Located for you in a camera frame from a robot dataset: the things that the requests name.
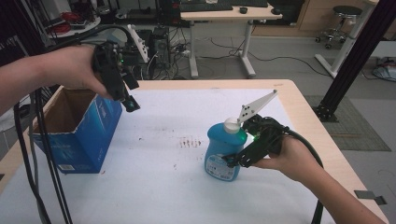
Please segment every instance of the dish soap bottle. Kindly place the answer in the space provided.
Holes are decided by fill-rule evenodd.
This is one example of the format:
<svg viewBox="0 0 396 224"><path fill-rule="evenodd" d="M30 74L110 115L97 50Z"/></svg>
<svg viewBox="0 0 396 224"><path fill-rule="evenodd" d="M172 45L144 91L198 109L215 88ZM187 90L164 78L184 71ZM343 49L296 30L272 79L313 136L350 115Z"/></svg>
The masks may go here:
<svg viewBox="0 0 396 224"><path fill-rule="evenodd" d="M213 125L207 136L210 142L205 155L206 172L219 180L235 180L240 166L230 168L221 157L240 152L248 135L241 129L237 119L229 118L224 123Z"/></svg>

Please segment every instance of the hand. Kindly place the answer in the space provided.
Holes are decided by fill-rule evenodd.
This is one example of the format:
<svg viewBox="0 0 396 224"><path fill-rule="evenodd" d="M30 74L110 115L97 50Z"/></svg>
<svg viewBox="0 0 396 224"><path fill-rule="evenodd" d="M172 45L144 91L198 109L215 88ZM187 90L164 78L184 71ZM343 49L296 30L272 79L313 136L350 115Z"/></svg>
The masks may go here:
<svg viewBox="0 0 396 224"><path fill-rule="evenodd" d="M308 148L291 136L283 137L279 155L270 154L269 156L271 159L261 159L253 166L278 170L288 178L302 183L309 178L310 173L323 170Z"/></svg>
<svg viewBox="0 0 396 224"><path fill-rule="evenodd" d="M74 46L38 56L38 60L42 61L44 85L91 89L103 97L111 98L92 71L92 55L92 47Z"/></svg>

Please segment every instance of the office chair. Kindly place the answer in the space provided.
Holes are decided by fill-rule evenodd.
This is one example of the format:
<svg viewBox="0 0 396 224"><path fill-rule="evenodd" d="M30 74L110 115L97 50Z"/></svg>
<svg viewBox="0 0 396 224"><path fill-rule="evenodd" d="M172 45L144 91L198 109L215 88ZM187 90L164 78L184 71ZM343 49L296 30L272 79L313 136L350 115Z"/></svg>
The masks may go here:
<svg viewBox="0 0 396 224"><path fill-rule="evenodd" d="M361 14L360 8L351 6L337 6L334 7L332 10L334 11L334 15L341 17L340 22L335 28L326 29L320 32L320 34L315 39L317 43L320 43L321 38L326 38L326 49L332 48L331 42L333 40L338 41L340 44L344 44L347 39L347 33L341 30L344 26L344 23L347 19L352 19L355 23L356 19Z"/></svg>

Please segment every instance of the open box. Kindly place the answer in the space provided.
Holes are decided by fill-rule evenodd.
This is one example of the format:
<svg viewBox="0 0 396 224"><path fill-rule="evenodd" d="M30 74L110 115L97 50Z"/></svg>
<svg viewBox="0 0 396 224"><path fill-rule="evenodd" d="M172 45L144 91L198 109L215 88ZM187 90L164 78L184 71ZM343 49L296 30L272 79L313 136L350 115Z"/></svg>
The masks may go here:
<svg viewBox="0 0 396 224"><path fill-rule="evenodd" d="M121 112L120 102L93 91L61 89L45 113L58 169L64 174L99 173ZM36 122L33 138L45 152Z"/></svg>

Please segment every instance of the black pole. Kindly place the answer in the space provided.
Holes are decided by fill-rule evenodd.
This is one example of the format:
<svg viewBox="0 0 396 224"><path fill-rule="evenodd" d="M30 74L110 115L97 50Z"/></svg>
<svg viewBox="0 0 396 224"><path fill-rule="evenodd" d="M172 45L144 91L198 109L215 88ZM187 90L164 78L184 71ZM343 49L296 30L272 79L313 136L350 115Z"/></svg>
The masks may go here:
<svg viewBox="0 0 396 224"><path fill-rule="evenodd" d="M396 17L396 1L380 0L315 113L322 121L333 117L360 70Z"/></svg>

